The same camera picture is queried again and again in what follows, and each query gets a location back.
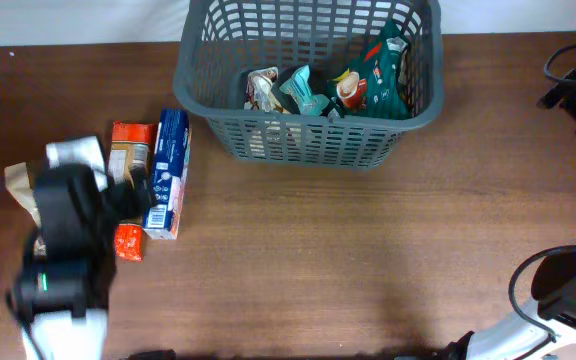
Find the light blue snack wrapper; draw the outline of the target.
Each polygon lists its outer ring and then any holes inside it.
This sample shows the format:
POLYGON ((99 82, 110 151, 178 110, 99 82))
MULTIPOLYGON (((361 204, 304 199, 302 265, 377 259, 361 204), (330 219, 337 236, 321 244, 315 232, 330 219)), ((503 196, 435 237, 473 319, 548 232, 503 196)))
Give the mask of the light blue snack wrapper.
POLYGON ((297 68, 279 90, 290 96, 297 105, 301 115, 319 116, 329 105, 330 100, 323 94, 314 94, 309 85, 310 67, 297 68))

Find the blue rectangular box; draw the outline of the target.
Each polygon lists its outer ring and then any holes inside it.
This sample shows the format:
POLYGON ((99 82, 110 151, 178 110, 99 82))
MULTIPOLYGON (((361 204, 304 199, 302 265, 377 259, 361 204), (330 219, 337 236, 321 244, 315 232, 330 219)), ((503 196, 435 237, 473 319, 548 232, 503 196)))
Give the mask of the blue rectangular box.
POLYGON ((151 183, 155 205, 144 216, 143 229, 153 240, 176 240, 190 157, 191 128, 181 109, 161 113, 154 147, 151 183))

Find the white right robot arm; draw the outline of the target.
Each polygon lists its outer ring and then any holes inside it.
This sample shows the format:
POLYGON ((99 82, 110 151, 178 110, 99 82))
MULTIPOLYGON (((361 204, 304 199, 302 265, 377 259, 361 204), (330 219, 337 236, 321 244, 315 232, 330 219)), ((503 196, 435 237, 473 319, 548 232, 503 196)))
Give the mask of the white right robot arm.
MULTIPOLYGON (((538 105, 565 109, 576 120, 576 68, 562 77, 538 105)), ((524 260, 508 285, 513 311, 495 325, 470 331, 435 359, 545 359, 576 344, 576 245, 542 250, 524 260)))

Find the grey plastic basket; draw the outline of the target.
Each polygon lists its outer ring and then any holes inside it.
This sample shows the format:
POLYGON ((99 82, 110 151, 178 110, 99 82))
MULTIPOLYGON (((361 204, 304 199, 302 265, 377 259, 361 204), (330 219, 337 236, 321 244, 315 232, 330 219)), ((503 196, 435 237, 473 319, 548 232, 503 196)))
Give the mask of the grey plastic basket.
POLYGON ((374 168, 442 110, 441 7, 194 1, 174 92, 237 158, 374 168))

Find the green coffee mix bag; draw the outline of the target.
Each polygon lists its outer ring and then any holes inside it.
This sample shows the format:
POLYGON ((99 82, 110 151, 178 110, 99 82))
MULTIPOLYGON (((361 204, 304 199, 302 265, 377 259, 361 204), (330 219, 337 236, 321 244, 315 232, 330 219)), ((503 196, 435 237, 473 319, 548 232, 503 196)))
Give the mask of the green coffee mix bag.
POLYGON ((394 20, 388 20, 377 39, 326 82, 326 95, 343 116, 389 120, 411 117, 402 97, 399 77, 410 42, 394 20))

